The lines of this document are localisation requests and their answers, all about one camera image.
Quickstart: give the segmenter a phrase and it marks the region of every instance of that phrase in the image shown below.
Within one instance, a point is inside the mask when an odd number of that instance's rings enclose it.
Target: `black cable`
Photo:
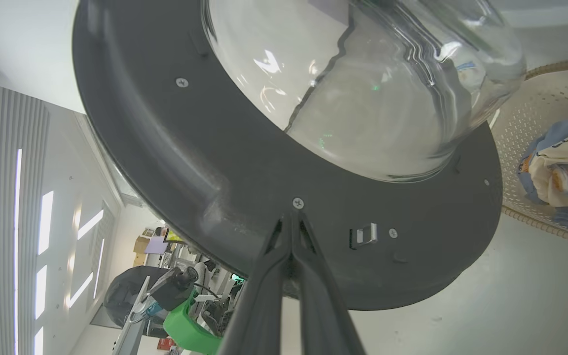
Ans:
[[[213,294],[214,297],[220,299],[220,297],[219,297],[214,291],[210,290],[209,288],[207,288],[207,287],[205,287],[205,286],[203,286],[203,285],[201,285],[201,284],[197,284],[197,283],[194,283],[194,285],[200,287],[200,288],[203,289],[203,290],[206,290],[207,292]]]

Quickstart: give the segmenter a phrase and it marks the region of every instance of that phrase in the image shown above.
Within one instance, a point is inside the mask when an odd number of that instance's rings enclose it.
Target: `white perforated basket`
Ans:
[[[554,208],[533,204],[516,176],[530,142],[552,124],[568,119],[568,61],[532,70],[491,122],[503,175],[503,213],[568,239],[568,229],[552,221]]]

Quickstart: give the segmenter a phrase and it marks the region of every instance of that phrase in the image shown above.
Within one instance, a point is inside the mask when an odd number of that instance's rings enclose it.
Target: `screw head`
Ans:
[[[298,197],[293,198],[293,207],[295,207],[298,210],[301,210],[304,207],[304,200]]]
[[[185,78],[177,78],[174,82],[177,83],[177,86],[180,88],[187,88],[187,86],[190,85]]]

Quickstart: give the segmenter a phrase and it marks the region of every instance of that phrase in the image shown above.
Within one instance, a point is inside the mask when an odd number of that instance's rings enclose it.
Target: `slatted wall panel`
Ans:
[[[18,233],[19,354],[34,352],[33,294],[48,126],[49,113],[42,101],[0,88],[0,355],[14,353],[14,178],[19,148],[23,150]]]
[[[110,281],[106,280],[108,272],[108,244],[111,242],[111,236],[113,235],[113,231],[115,230],[115,216],[111,213],[108,209],[108,205],[106,202],[102,201],[102,209],[104,210],[104,215],[102,216],[102,220],[99,224],[94,227],[95,231],[93,232],[93,243],[92,243],[92,271],[93,271],[93,280],[90,285],[90,292],[87,294],[87,310],[89,310],[93,305],[93,288],[95,287],[96,278],[98,278],[98,295],[101,294],[101,291],[108,286]],[[102,246],[102,240],[104,239],[104,252],[102,256],[102,269],[100,273],[97,273],[98,264],[100,262],[100,250]]]

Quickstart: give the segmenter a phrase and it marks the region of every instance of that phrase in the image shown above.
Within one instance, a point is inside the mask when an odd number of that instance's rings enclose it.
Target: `green plastic object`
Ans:
[[[215,355],[222,339],[209,333],[187,315],[195,302],[195,296],[196,292],[193,292],[189,299],[168,314],[164,321],[164,330],[178,346],[185,350]]]

